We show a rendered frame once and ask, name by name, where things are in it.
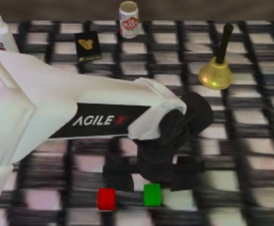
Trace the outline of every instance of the robotic arm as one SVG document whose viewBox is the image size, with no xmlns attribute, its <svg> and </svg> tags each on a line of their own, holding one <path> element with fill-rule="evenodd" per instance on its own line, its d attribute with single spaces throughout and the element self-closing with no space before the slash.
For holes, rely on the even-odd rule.
<svg viewBox="0 0 274 226">
<path fill-rule="evenodd" d="M 68 73 L 0 51 L 0 193 L 12 164 L 48 138 L 127 135 L 138 145 L 142 176 L 159 180 L 174 151 L 212 121 L 209 104 L 195 93 L 178 98 L 154 80 Z"/>
</svg>

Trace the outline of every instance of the checkered tablecloth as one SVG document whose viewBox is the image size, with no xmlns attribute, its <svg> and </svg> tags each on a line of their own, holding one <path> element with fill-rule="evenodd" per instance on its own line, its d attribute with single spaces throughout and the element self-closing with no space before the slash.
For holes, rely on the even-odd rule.
<svg viewBox="0 0 274 226">
<path fill-rule="evenodd" d="M 156 208 L 143 207 L 149 182 L 135 174 L 135 192 L 117 192 L 115 212 L 97 211 L 105 154 L 135 161 L 128 138 L 45 142 L 9 178 L 0 226 L 274 226 L 274 22 L 232 23 L 234 83 L 223 91 L 201 86 L 197 73 L 217 51 L 225 22 L 144 22 L 133 40 L 117 34 L 115 21 L 10 23 L 22 53 L 71 72 L 153 78 L 177 95 L 196 91 L 215 121 L 176 153 L 204 158 L 200 185 L 172 193 L 164 186 Z M 89 30 L 98 31 L 103 59 L 78 66 L 74 33 Z"/>
</svg>

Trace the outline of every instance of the brass bell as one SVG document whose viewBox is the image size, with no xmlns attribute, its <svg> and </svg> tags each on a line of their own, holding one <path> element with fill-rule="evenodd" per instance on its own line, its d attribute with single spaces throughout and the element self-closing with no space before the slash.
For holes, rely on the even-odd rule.
<svg viewBox="0 0 274 226">
<path fill-rule="evenodd" d="M 225 59 L 229 38 L 232 34 L 232 24 L 224 26 L 219 53 L 205 64 L 199 71 L 199 81 L 207 88 L 221 90 L 228 88 L 233 82 L 233 74 Z"/>
</svg>

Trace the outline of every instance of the black square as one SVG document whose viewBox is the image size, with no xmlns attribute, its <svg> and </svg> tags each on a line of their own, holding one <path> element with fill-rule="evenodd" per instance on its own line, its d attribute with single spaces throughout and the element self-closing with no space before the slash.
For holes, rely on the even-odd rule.
<svg viewBox="0 0 274 226">
<path fill-rule="evenodd" d="M 79 62 L 102 59 L 96 31 L 76 33 L 75 43 Z"/>
</svg>

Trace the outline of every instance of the green cube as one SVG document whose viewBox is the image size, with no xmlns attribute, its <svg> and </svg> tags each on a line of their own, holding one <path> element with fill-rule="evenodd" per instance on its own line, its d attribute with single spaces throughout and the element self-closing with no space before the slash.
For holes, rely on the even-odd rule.
<svg viewBox="0 0 274 226">
<path fill-rule="evenodd" d="M 162 194 L 160 184 L 144 185 L 144 206 L 160 206 Z"/>
</svg>

